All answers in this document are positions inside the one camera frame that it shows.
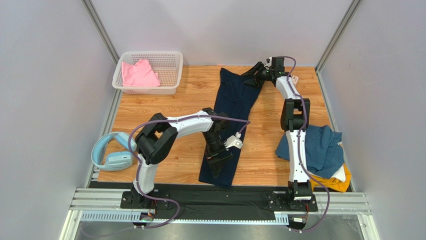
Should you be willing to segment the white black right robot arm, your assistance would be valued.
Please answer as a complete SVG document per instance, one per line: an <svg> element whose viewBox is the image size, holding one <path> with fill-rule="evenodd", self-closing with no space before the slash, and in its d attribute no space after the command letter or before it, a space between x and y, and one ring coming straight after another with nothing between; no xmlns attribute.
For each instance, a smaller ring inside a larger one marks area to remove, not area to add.
<svg viewBox="0 0 426 240"><path fill-rule="evenodd" d="M259 61L247 72L245 84L261 88L271 82L282 95L280 126L285 132L289 150L290 174L286 193L273 201L288 211L304 211L313 203L312 176L306 167L306 131L309 126L310 100L297 91L293 72L286 71L286 56L270 57Z"/></svg>

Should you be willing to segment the navy blue t shirt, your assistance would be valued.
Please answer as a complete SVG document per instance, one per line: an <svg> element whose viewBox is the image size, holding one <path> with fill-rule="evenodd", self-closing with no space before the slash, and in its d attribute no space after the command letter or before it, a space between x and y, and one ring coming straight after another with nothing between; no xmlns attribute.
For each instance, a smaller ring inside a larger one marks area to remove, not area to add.
<svg viewBox="0 0 426 240"><path fill-rule="evenodd" d="M225 68L220 69L220 86L217 91L213 110L220 114L225 113L233 119L248 120L251 108L254 106L261 89L245 84L246 77L233 73ZM229 187L232 185L241 149L231 147L229 152L232 158L229 159L221 169L219 175L215 177L204 157L202 160L199 178L202 183Z"/></svg>

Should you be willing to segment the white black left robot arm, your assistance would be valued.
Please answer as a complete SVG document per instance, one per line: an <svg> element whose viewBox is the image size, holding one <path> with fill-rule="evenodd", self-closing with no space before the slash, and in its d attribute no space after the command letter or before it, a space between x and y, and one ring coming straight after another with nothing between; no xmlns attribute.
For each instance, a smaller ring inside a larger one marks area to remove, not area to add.
<svg viewBox="0 0 426 240"><path fill-rule="evenodd" d="M157 113L146 123L134 141L138 156L136 176L130 191L122 194L122 209L147 209L166 205L165 194L155 196L155 176L158 165L169 155L175 141L181 137L202 133L206 142L204 156L214 177L233 157L220 133L227 130L230 121L225 113L204 108L181 117L165 117Z"/></svg>

